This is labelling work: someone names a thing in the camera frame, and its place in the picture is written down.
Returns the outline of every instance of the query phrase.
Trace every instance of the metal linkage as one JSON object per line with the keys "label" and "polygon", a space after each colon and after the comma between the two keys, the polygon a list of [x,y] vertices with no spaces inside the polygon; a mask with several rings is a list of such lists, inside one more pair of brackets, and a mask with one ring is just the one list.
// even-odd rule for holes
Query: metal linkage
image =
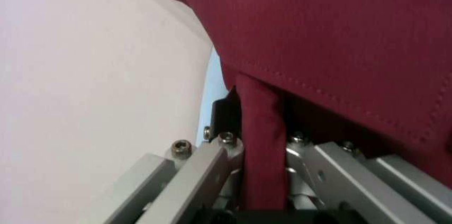
{"label": "metal linkage", "polygon": [[452,190],[395,155],[365,163],[376,176],[438,223],[452,223]]}
{"label": "metal linkage", "polygon": [[228,152],[229,168],[231,170],[213,208],[231,209],[237,205],[240,195],[240,185],[243,175],[243,142],[230,132],[221,132],[218,135],[218,139],[211,144],[219,144],[226,149]]}
{"label": "metal linkage", "polygon": [[[288,137],[288,148],[303,151],[307,146],[311,146],[312,142],[309,138],[300,131],[293,132]],[[321,205],[316,205],[317,196],[309,185],[300,177],[300,174],[293,168],[286,168],[288,182],[289,182],[289,195],[288,199],[292,202],[292,205],[297,210],[316,210]]]}
{"label": "metal linkage", "polygon": [[243,145],[227,136],[203,143],[137,223],[190,223],[199,209],[214,204],[222,189],[225,195],[232,193],[224,184],[232,170],[241,168]]}
{"label": "metal linkage", "polygon": [[129,224],[176,174],[174,163],[146,154],[98,198],[78,224]]}
{"label": "metal linkage", "polygon": [[352,207],[369,223],[434,223],[335,143],[288,144],[287,165],[320,199],[319,209]]}

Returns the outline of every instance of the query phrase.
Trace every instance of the light blue surface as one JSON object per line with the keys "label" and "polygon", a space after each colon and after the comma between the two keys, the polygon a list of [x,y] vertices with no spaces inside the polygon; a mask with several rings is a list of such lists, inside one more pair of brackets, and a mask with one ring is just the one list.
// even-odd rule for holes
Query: light blue surface
{"label": "light blue surface", "polygon": [[199,146],[203,141],[204,126],[210,125],[210,116],[212,113],[212,102],[226,97],[228,90],[224,85],[223,75],[221,74],[220,57],[215,48],[210,54],[209,64],[204,81],[204,91],[201,101],[200,120],[198,123],[198,132],[196,135],[196,145]]}

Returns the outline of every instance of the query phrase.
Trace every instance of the white surface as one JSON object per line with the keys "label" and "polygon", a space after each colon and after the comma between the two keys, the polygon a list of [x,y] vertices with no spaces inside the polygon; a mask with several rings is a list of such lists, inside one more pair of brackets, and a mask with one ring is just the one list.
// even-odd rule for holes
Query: white surface
{"label": "white surface", "polygon": [[194,141],[210,48],[170,0],[0,0],[0,223],[71,223]]}

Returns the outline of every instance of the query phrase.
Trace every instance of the red cloth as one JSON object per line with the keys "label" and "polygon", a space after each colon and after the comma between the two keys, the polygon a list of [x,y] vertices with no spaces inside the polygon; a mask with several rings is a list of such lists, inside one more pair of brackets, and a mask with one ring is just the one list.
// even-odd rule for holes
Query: red cloth
{"label": "red cloth", "polygon": [[181,1],[206,28],[229,84],[240,77],[227,71],[239,71],[361,124],[452,187],[452,0]]}
{"label": "red cloth", "polygon": [[245,147],[242,209],[284,208],[287,198],[286,126],[280,91],[238,74]]}

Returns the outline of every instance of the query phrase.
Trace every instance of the bolt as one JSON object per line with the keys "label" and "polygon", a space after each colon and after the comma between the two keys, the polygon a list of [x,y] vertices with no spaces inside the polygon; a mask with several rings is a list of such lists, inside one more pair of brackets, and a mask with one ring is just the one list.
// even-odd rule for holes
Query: bolt
{"label": "bolt", "polygon": [[355,145],[350,141],[344,141],[342,143],[342,149],[348,153],[353,154],[355,152]]}
{"label": "bolt", "polygon": [[204,140],[210,139],[210,126],[204,127]]}
{"label": "bolt", "polygon": [[296,131],[289,137],[289,142],[305,146],[309,143],[309,138],[307,138],[302,132]]}
{"label": "bolt", "polygon": [[192,155],[192,144],[187,140],[177,140],[171,146],[171,154],[177,159],[188,159]]}
{"label": "bolt", "polygon": [[236,146],[237,144],[237,137],[233,133],[221,132],[218,136],[220,137],[220,142],[225,145]]}

